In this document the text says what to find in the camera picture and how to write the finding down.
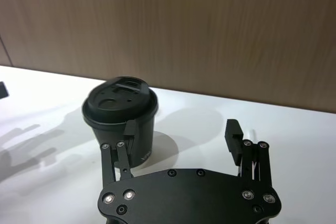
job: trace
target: silver screw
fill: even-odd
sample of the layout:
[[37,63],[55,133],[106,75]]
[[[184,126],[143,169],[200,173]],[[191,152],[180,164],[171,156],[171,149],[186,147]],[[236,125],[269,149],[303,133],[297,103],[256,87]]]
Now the silver screw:
[[246,141],[244,141],[244,145],[250,146],[250,145],[252,145],[252,143],[251,143],[251,141],[246,140]]
[[110,147],[110,145],[109,145],[109,144],[103,144],[101,147],[102,147],[103,149],[107,149],[108,147]]
[[124,144],[125,144],[125,142],[120,141],[120,142],[117,143],[117,147],[122,147],[122,146],[124,146]]
[[127,190],[125,193],[124,193],[124,199],[125,200],[131,200],[135,197],[135,192],[132,191],[132,190]]
[[244,199],[253,199],[254,195],[251,191],[249,190],[245,190],[241,193],[241,195],[243,196]]
[[267,203],[275,202],[275,197],[271,194],[264,194],[263,198],[264,198],[264,201],[266,201]]
[[103,202],[105,204],[110,204],[114,201],[114,195],[113,194],[107,194],[104,199],[103,199]]
[[260,143],[259,146],[260,146],[261,148],[267,148],[267,147],[268,147],[268,144],[266,144],[266,143]]

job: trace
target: black coffee cup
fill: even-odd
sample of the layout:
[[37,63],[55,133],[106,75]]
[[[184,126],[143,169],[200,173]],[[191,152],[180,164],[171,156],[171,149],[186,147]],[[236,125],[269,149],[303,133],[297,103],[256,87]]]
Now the black coffee cup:
[[141,165],[152,152],[154,115],[158,99],[148,84],[134,77],[117,77],[94,88],[83,104],[85,122],[90,125],[99,144],[115,149],[124,141],[126,125],[132,120],[136,134],[127,146],[130,167]]

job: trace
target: black plastic lid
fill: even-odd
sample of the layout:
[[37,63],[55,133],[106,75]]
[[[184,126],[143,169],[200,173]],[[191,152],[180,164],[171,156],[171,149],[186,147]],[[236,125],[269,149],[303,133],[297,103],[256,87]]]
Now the black plastic lid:
[[91,91],[86,116],[101,123],[121,123],[135,119],[148,108],[148,84],[135,77],[117,77]]

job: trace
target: black metal plate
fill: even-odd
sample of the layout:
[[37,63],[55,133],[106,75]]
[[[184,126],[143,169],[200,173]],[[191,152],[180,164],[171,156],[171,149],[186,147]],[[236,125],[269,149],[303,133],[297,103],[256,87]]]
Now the black metal plate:
[[[168,170],[125,179],[106,186],[100,194],[98,208],[111,223],[127,224],[256,224],[275,217],[281,210],[281,202],[274,189],[262,182],[251,180],[246,184],[240,177],[197,169],[176,169],[176,176]],[[135,197],[125,200],[123,193],[132,189]],[[242,197],[243,190],[254,193],[251,200]],[[113,193],[110,204],[102,199]],[[264,194],[272,194],[276,202],[267,203]],[[117,214],[117,207],[126,205],[124,215]],[[262,212],[255,213],[254,206]]]

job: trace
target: white table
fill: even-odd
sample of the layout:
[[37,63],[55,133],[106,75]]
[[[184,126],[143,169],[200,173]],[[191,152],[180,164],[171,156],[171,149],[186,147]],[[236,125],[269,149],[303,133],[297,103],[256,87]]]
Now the white table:
[[[0,67],[0,223],[105,223],[100,151],[81,105],[101,80]],[[272,223],[330,224],[336,206],[336,115],[153,89],[159,98],[153,154],[135,176],[168,168],[237,174],[227,119],[267,141],[282,201]]]

